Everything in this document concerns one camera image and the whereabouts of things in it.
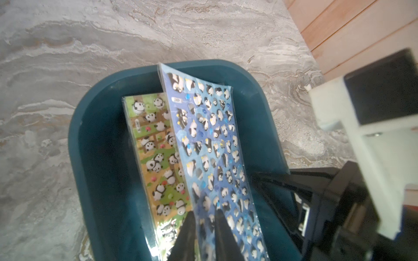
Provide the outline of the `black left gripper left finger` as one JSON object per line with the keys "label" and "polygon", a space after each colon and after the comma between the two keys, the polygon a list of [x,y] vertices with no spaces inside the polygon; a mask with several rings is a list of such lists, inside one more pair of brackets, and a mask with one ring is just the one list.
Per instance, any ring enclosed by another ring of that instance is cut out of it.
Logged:
{"label": "black left gripper left finger", "polygon": [[194,261],[196,219],[193,211],[187,213],[168,261]]}

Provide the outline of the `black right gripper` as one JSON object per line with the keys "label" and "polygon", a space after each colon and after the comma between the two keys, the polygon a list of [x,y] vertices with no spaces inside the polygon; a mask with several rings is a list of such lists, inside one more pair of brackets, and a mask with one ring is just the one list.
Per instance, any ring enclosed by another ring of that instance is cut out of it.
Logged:
{"label": "black right gripper", "polygon": [[284,225],[304,261],[415,261],[418,211],[405,206],[394,239],[378,233],[381,218],[359,166],[257,171],[253,184]]}

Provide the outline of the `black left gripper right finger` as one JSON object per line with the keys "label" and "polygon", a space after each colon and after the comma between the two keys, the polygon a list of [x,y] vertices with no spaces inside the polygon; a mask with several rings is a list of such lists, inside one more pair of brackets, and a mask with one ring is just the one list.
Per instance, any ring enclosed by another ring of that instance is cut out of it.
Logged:
{"label": "black left gripper right finger", "polygon": [[216,260],[244,261],[223,211],[217,209],[214,217]]}

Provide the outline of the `green panda sticker sheet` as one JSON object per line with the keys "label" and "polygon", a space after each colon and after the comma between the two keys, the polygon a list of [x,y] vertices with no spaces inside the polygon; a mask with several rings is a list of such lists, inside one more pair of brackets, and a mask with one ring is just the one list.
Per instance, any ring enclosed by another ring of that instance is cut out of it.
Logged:
{"label": "green panda sticker sheet", "polygon": [[166,261],[192,210],[165,93],[122,99],[149,207],[146,239],[153,259]]}

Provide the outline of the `teal plastic storage box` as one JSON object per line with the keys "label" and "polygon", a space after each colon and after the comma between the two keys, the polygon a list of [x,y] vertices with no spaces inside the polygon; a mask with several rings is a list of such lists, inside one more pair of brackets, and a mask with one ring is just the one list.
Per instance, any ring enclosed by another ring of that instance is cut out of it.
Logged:
{"label": "teal plastic storage box", "polygon": [[[233,87],[247,176],[289,174],[266,96],[245,69],[226,60],[171,64],[188,75]],[[69,127],[68,147],[79,199],[97,261],[149,261],[142,223],[149,215],[128,136],[122,98],[162,92],[157,66],[116,72],[81,99]]]}

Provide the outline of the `blue penguin sticker sheet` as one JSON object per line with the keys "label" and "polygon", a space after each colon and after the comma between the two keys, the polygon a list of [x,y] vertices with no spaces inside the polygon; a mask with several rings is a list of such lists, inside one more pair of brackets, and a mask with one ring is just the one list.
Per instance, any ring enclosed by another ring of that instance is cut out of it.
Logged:
{"label": "blue penguin sticker sheet", "polygon": [[269,260],[244,168],[232,87],[164,64],[158,69],[192,199],[201,259],[216,258],[215,214],[220,209],[243,258]]}

